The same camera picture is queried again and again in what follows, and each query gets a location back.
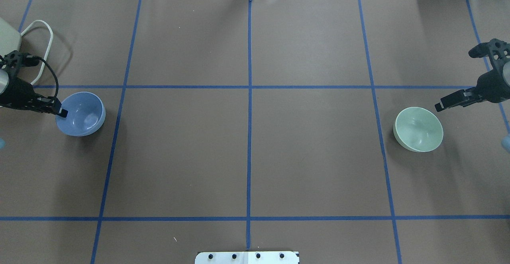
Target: blue object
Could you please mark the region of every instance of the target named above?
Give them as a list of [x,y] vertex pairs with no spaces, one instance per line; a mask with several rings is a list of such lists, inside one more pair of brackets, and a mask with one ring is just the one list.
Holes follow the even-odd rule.
[[66,118],[55,116],[60,131],[74,137],[84,137],[97,131],[104,123],[106,110],[101,99],[93,93],[79,92],[62,101],[69,111]]
[[505,148],[505,150],[510,153],[510,134],[503,138],[501,141],[501,146],[503,146],[503,148]]

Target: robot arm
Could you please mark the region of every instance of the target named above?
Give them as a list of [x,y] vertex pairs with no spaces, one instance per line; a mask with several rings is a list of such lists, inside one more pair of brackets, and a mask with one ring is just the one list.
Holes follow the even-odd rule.
[[458,90],[435,105],[440,112],[455,106],[467,107],[474,103],[489,101],[500,103],[510,99],[510,44],[492,39],[487,43],[480,43],[469,50],[471,58],[488,57],[492,70],[481,75],[477,86],[466,90]]
[[[42,61],[53,74],[56,88],[53,97],[44,97],[33,91],[33,86],[18,78],[22,67],[37,66]],[[67,117],[67,110],[57,99],[59,84],[53,69],[41,57],[13,51],[0,57],[0,106],[15,110],[31,110]]]

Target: bowl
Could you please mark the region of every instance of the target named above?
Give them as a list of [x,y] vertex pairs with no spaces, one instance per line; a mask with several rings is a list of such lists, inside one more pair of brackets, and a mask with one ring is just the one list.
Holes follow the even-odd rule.
[[62,101],[68,110],[67,117],[55,116],[60,131],[74,137],[84,137],[96,132],[104,123],[106,110],[101,99],[93,93],[79,92]]
[[414,152],[433,151],[443,142],[443,126],[439,119],[419,107],[406,108],[397,115],[393,134],[399,144]]

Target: white mounting plate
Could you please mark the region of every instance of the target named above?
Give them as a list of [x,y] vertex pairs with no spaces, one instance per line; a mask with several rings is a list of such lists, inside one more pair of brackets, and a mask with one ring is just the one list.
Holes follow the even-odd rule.
[[299,264],[299,252],[202,252],[195,257],[195,264]]

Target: green bowl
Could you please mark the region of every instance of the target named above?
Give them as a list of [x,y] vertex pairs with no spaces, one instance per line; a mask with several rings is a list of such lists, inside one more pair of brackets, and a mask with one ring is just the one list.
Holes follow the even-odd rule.
[[404,109],[397,115],[393,134],[399,144],[414,152],[433,151],[443,142],[443,126],[439,119],[419,107]]

